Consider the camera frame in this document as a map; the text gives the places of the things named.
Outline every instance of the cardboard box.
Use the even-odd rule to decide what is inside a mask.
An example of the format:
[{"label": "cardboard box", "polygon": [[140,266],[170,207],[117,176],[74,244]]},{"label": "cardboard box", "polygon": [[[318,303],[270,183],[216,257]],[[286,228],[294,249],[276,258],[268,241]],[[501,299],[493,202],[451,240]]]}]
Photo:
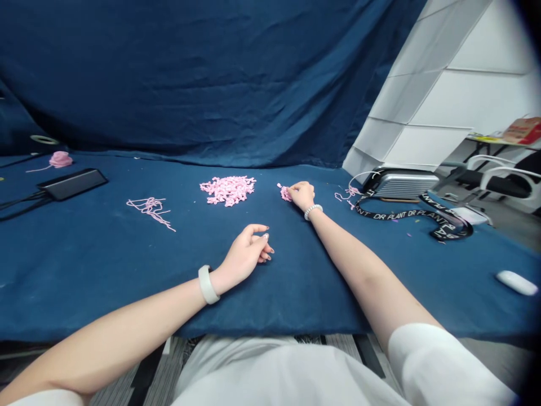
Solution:
[{"label": "cardboard box", "polygon": [[541,138],[541,117],[519,118],[503,133],[504,141],[531,145]]}]

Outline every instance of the white shirt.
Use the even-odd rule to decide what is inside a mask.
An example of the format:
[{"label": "white shirt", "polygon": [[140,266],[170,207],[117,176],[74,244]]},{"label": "white shirt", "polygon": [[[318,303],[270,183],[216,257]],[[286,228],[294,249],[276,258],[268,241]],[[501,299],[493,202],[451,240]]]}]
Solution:
[{"label": "white shirt", "polygon": [[[194,349],[172,406],[509,405],[514,393],[448,332],[427,324],[398,328],[389,361],[405,399],[346,353],[292,338],[205,337]],[[66,390],[12,406],[82,406]]]}]

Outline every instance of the forearm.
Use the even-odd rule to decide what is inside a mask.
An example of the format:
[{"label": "forearm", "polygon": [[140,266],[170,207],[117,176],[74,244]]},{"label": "forearm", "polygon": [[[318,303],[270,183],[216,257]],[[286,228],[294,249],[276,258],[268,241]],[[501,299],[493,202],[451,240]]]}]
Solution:
[{"label": "forearm", "polygon": [[[216,293],[226,291],[216,270]],[[206,305],[193,279],[109,313],[48,350],[0,392],[0,405],[48,389],[92,395],[154,351]]]},{"label": "forearm", "polygon": [[402,325],[441,327],[366,245],[320,210],[312,210],[309,217],[385,350],[391,334]]}]

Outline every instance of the crocheted pink chain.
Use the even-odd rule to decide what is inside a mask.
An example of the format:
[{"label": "crocheted pink chain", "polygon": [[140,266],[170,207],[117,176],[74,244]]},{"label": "crocheted pink chain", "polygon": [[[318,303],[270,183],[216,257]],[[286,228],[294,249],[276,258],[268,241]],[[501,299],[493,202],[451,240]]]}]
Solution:
[{"label": "crocheted pink chain", "polygon": [[214,197],[208,197],[208,204],[225,202],[225,207],[231,207],[246,200],[246,195],[254,193],[254,178],[247,176],[228,176],[227,178],[212,178],[212,183],[201,183],[201,190]]},{"label": "crocheted pink chain", "polygon": [[156,199],[154,197],[149,197],[146,199],[139,199],[139,200],[128,200],[126,204],[128,206],[135,207],[140,211],[141,213],[148,214],[149,216],[152,216],[152,218],[159,223],[165,224],[165,226],[176,232],[174,228],[171,227],[171,223],[162,219],[161,214],[169,213],[171,210],[161,211],[163,210],[162,206],[162,200],[165,199]]},{"label": "crocheted pink chain", "polygon": [[287,186],[282,186],[279,183],[277,183],[276,186],[280,188],[282,199],[284,199],[285,201],[293,201],[293,199],[291,198],[291,195],[289,194],[289,191],[288,191],[289,188]]}]

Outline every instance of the desk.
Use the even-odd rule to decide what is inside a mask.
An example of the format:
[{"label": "desk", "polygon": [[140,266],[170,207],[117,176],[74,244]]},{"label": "desk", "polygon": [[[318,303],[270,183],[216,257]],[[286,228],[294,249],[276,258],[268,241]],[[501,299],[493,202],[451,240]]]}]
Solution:
[{"label": "desk", "polygon": [[[435,228],[430,218],[395,223],[362,217],[334,198],[351,178],[342,169],[234,169],[81,154],[73,159],[72,166],[34,173],[25,171],[47,166],[48,156],[0,169],[5,200],[86,167],[109,179],[0,223],[6,236],[0,249],[0,340],[57,341],[112,310],[197,277],[202,264],[220,263],[248,223],[270,226],[272,261],[191,318],[178,335],[370,332],[312,225],[281,199],[276,184],[299,180],[315,186],[325,213],[380,256],[450,333],[493,341],[537,334],[541,297],[519,295],[494,275],[509,269],[539,285],[538,255],[486,225],[444,245],[428,235]],[[255,177],[255,192],[231,208],[207,204],[199,184],[234,175]],[[149,196],[167,199],[164,208],[171,211],[164,219],[176,232],[126,205]],[[376,213],[429,209],[376,199],[365,205]]]},{"label": "desk", "polygon": [[[498,156],[509,147],[526,148],[526,149],[529,149],[531,151],[537,151],[537,149],[535,149],[535,148],[530,148],[531,144],[513,144],[513,143],[506,142],[501,138],[493,138],[493,137],[485,137],[485,136],[467,136],[466,139],[470,140],[470,141],[474,141],[476,143],[476,146],[475,146],[475,149],[473,150],[473,152],[470,155],[468,155],[468,157],[462,162],[468,162],[468,160],[471,157],[473,157],[475,155],[479,155],[479,153],[481,152],[481,150],[483,148],[486,148],[486,154],[491,155],[491,156]],[[496,152],[494,152],[494,154],[490,153],[490,147],[492,145],[499,145],[500,146],[500,148],[498,148],[496,150]],[[481,165],[479,165],[474,170],[479,171],[486,164],[488,164],[488,162],[483,162]]]}]

